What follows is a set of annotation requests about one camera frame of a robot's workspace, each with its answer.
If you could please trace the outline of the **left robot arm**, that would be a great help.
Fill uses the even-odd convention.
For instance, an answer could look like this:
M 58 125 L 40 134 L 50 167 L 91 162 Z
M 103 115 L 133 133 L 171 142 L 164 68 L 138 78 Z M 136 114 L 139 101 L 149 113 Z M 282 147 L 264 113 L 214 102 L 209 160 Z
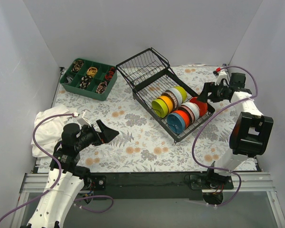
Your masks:
M 25 225 L 27 228 L 61 228 L 80 190 L 88 189 L 94 180 L 88 168 L 78 166 L 80 152 L 86 147 L 111 142 L 119 132 L 97 120 L 100 130 L 92 125 L 69 123 L 54 147 L 44 195 Z

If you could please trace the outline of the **red orange bowl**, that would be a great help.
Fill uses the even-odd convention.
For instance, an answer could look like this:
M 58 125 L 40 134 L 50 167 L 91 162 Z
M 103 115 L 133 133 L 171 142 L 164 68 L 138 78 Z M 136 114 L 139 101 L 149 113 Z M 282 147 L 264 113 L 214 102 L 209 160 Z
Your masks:
M 190 99 L 191 103 L 196 104 L 199 107 L 199 116 L 204 116 L 208 111 L 208 104 L 197 100 L 197 97 L 193 97 Z

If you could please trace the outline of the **lime green bowl back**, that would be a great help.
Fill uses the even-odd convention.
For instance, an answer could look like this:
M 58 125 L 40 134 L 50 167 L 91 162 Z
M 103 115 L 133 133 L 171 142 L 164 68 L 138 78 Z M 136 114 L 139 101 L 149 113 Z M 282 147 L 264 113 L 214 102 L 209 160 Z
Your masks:
M 181 93 L 182 100 L 183 100 L 183 102 L 185 102 L 186 99 L 187 99 L 187 92 L 186 92 L 186 90 L 183 87 L 181 87 L 181 86 L 175 86 L 175 88 Z

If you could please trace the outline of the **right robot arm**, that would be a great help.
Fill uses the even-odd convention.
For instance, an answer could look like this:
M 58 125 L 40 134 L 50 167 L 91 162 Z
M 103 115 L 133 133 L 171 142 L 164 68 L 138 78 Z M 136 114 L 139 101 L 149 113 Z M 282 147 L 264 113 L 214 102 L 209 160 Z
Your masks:
M 207 101 L 213 103 L 229 100 L 235 105 L 239 115 L 229 138 L 229 149 L 217 161 L 213 162 L 206 173 L 196 179 L 190 176 L 192 184 L 198 188 L 216 189 L 231 182 L 231 172 L 242 162 L 262 155 L 267 147 L 273 127 L 273 118 L 263 115 L 252 100 L 252 93 L 245 87 L 246 76 L 233 73 L 230 79 L 224 71 L 217 69 L 216 82 L 207 82 L 196 98 L 200 105 Z

